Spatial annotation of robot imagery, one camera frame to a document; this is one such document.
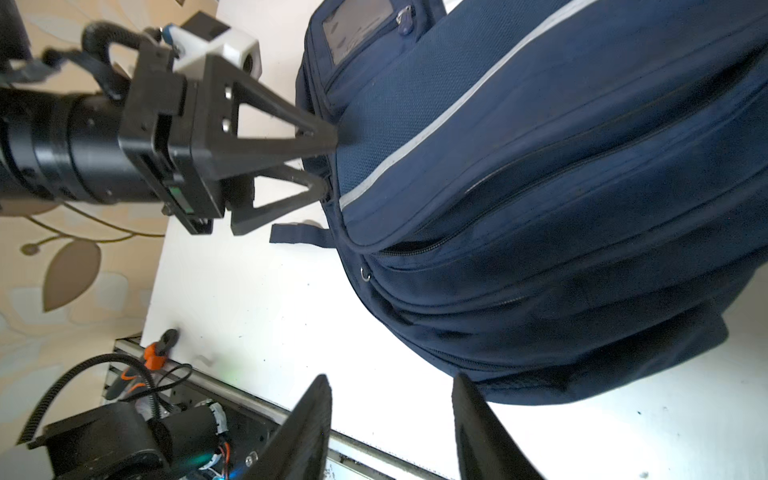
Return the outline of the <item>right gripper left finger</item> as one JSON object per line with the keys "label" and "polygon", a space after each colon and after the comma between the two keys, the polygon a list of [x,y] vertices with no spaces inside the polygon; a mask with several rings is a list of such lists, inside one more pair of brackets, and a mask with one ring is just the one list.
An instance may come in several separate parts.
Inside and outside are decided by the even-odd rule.
{"label": "right gripper left finger", "polygon": [[240,479],[323,479],[331,418],[331,387],[327,376],[321,374]]}

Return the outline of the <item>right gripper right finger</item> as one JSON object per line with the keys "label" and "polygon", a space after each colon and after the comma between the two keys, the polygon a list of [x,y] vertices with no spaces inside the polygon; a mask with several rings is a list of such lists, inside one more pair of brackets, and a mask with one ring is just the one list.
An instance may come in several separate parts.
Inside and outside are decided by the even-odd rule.
{"label": "right gripper right finger", "polygon": [[452,405],[461,479],[544,479],[463,373],[453,380]]}

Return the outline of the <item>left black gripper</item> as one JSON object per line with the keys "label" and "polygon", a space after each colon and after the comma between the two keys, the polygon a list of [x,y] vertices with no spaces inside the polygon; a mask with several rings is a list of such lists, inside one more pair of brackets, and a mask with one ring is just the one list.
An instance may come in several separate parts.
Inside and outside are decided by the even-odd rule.
{"label": "left black gripper", "polygon": [[[262,72],[254,36],[198,12],[182,25],[148,28],[141,39],[118,141],[165,215],[193,235],[210,234],[214,220],[224,215],[218,180],[227,178],[235,236],[326,198],[324,179],[282,163],[334,152],[336,128],[254,79]],[[202,80],[207,180],[192,160]],[[260,178],[302,191],[255,206]]]}

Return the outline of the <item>navy blue student backpack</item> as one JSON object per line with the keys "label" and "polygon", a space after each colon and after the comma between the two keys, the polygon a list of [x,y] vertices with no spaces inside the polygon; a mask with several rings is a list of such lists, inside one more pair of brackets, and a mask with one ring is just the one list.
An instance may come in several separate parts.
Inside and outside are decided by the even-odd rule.
{"label": "navy blue student backpack", "polygon": [[486,399],[583,400],[728,336],[767,262],[763,1],[326,1],[298,106],[323,228],[400,341]]}

